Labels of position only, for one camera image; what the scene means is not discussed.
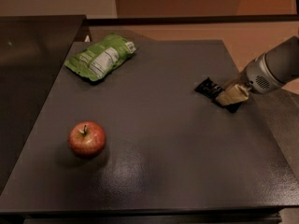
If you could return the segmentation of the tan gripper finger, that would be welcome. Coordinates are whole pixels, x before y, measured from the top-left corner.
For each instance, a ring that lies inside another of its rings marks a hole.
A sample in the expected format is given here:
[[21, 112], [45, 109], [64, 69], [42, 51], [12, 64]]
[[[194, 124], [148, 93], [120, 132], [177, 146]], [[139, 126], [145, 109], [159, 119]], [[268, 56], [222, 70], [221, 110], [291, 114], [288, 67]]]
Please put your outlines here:
[[222, 87], [226, 90], [243, 90], [248, 91], [249, 85], [248, 80], [241, 75], [237, 75], [235, 77], [230, 78], [229, 80], [225, 81]]
[[216, 97], [216, 101], [223, 106], [241, 103], [248, 99], [249, 91], [241, 85], [234, 85], [228, 90], [222, 91]]

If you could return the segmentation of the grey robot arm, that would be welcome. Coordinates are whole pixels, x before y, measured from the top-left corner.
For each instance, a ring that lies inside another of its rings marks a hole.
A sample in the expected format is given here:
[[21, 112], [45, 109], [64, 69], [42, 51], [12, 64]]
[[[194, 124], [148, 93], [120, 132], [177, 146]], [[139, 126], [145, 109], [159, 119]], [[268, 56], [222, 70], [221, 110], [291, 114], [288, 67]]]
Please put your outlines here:
[[249, 94], [276, 91], [299, 78], [299, 38], [292, 36], [261, 54], [221, 87], [216, 97], [220, 105], [232, 105], [249, 99]]

